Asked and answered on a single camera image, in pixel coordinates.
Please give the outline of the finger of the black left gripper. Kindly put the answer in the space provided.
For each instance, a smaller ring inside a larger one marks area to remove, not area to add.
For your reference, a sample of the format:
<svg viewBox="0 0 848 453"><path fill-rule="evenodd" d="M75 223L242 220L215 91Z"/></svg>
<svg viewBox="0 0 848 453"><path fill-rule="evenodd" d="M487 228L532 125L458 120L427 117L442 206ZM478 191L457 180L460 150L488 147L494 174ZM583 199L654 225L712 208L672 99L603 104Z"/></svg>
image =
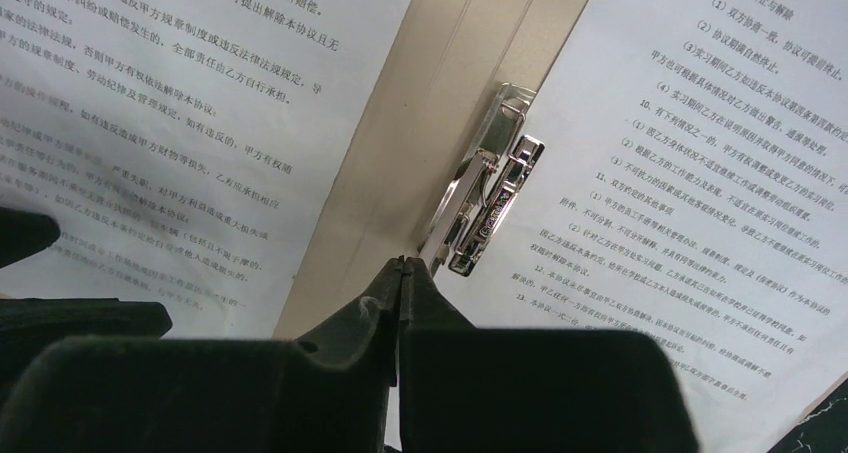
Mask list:
<svg viewBox="0 0 848 453"><path fill-rule="evenodd" d="M1 267L47 249L60 234L59 224L47 215L2 207Z"/></svg>
<svg viewBox="0 0 848 453"><path fill-rule="evenodd" d="M96 299L3 299L1 301L1 395L7 397L45 348L73 336L160 338L173 327L158 302Z"/></svg>

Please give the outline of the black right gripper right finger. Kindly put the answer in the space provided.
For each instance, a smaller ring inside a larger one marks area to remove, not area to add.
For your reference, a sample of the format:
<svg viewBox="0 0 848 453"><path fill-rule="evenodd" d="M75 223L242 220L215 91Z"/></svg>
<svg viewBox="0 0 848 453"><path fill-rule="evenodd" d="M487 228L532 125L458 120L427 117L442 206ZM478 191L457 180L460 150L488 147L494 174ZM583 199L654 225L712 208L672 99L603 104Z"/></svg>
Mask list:
<svg viewBox="0 0 848 453"><path fill-rule="evenodd" d="M397 364L406 452L695 452L660 346L632 330L476 327L404 263Z"/></svg>

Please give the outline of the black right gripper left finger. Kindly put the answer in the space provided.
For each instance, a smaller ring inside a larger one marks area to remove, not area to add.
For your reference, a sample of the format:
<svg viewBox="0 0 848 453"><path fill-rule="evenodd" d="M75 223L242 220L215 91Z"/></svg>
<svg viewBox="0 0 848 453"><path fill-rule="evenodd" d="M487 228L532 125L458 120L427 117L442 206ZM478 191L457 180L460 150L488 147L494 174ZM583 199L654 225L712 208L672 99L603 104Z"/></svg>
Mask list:
<svg viewBox="0 0 848 453"><path fill-rule="evenodd" d="M379 452L404 259L293 340L73 336L1 395L5 452Z"/></svg>

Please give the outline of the printed white paper sheet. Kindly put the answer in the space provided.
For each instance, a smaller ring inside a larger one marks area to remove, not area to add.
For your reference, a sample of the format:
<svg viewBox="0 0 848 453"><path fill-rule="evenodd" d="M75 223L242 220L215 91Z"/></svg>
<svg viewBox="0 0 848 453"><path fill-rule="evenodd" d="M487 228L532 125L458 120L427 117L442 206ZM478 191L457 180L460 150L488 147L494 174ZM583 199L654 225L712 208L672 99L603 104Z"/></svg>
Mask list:
<svg viewBox="0 0 848 453"><path fill-rule="evenodd" d="M1 0L2 292L270 337L410 2Z"/></svg>

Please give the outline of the silver folder clip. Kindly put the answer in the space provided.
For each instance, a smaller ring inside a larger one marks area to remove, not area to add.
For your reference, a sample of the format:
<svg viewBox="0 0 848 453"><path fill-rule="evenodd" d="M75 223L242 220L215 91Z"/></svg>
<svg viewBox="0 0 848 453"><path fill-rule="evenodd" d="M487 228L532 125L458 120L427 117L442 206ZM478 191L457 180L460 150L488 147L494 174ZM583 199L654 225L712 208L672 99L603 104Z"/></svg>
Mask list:
<svg viewBox="0 0 848 453"><path fill-rule="evenodd" d="M495 93L418 247L431 275L471 275L545 150L523 133L537 92L503 83Z"/></svg>

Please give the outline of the beige paper folder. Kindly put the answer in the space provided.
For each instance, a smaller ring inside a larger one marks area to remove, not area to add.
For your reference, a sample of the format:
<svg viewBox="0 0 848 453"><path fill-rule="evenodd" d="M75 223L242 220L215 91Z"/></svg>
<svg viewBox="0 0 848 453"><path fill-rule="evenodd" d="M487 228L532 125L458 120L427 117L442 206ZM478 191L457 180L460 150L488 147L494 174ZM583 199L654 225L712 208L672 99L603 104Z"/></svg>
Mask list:
<svg viewBox="0 0 848 453"><path fill-rule="evenodd" d="M276 337L312 329L416 252L497 87L539 88L587 1L411 1Z"/></svg>

